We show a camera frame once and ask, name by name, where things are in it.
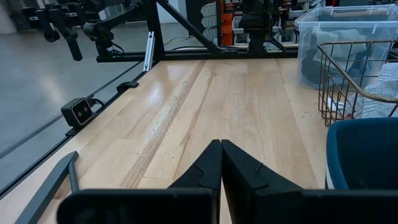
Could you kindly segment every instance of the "black clamp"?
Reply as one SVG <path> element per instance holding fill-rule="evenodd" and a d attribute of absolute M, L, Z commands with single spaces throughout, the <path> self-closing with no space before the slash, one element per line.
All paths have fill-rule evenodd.
<path fill-rule="evenodd" d="M 139 86 L 138 82 L 131 81 L 131 82 L 124 82 L 124 83 L 118 85 L 118 87 L 116 87 L 116 89 L 117 89 L 118 93 L 120 93 L 120 92 L 126 91 L 130 88 L 136 88 L 137 86 Z"/>

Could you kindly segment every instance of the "wooden tabletop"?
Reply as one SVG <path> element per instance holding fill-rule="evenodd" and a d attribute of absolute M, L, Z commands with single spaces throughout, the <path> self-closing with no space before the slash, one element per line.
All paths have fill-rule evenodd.
<path fill-rule="evenodd" d="M 298 86 L 297 72 L 296 58 L 158 63 L 0 201 L 1 223 L 14 223 L 72 151 L 81 189 L 166 188 L 212 139 L 231 140 L 301 187 L 324 187 L 327 128 L 318 91 Z M 41 223 L 56 223 L 68 194 L 66 178 Z M 230 222 L 222 194 L 221 223 Z"/>

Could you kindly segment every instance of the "clear plastic bin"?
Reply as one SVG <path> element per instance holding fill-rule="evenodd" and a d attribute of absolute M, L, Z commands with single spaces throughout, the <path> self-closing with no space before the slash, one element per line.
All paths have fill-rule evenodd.
<path fill-rule="evenodd" d="M 295 25 L 300 32 L 298 45 L 300 84 L 310 88 L 319 88 L 321 53 L 318 45 L 325 42 L 396 39 L 398 36 L 398 6 L 388 4 L 320 7 L 300 16 L 295 21 Z M 350 49 L 349 45 L 347 47 L 339 46 L 335 49 L 331 46 L 326 51 L 331 53 L 333 50 L 334 60 L 345 61 L 344 64 L 339 63 L 339 65 L 343 69 L 347 68 L 348 75 L 354 77 L 355 81 L 356 77 L 362 74 L 377 74 L 384 63 L 381 61 L 380 63 L 373 62 L 360 65 L 355 60 L 364 60 L 366 57 L 372 60 L 384 60 L 390 50 L 387 43 L 378 44 L 377 47 L 373 45 L 374 49 L 371 53 L 366 50 L 368 47 L 366 44 L 355 49 Z M 357 67 L 365 68 L 365 71 L 356 69 Z M 333 74 L 334 68 L 330 68 L 329 72 Z"/>

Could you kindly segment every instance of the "gray floor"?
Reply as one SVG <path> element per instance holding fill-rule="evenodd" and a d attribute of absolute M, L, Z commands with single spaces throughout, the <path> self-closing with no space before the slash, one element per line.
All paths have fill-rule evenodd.
<path fill-rule="evenodd" d="M 113 32 L 114 42 L 125 51 L 145 51 L 145 23 L 118 27 Z M 200 46 L 196 39 L 186 39 L 187 32 L 180 24 L 165 24 L 162 33 L 166 50 Z M 71 99 L 89 95 L 135 64 L 96 63 L 94 43 L 80 30 L 78 34 L 83 55 L 80 62 L 73 61 L 62 38 L 49 43 L 36 31 L 0 35 L 0 189 L 49 151 L 70 128 L 61 119 L 12 152 L 5 154 L 5 149 L 58 115 Z M 142 64 L 95 97 L 109 100 L 117 85 L 141 71 Z"/>

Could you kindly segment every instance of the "wire basket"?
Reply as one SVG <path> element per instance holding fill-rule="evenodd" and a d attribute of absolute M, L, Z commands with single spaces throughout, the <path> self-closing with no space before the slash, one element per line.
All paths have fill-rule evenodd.
<path fill-rule="evenodd" d="M 398 58 L 387 58 L 396 42 L 398 40 L 331 42 L 318 46 L 321 63 L 318 109 L 326 126 L 341 119 L 361 118 L 365 114 L 364 106 L 377 108 L 381 102 L 384 112 L 388 109 L 385 116 L 398 116 L 396 96 L 369 92 L 378 84 L 381 68 L 385 68 L 386 63 L 398 62 Z"/>

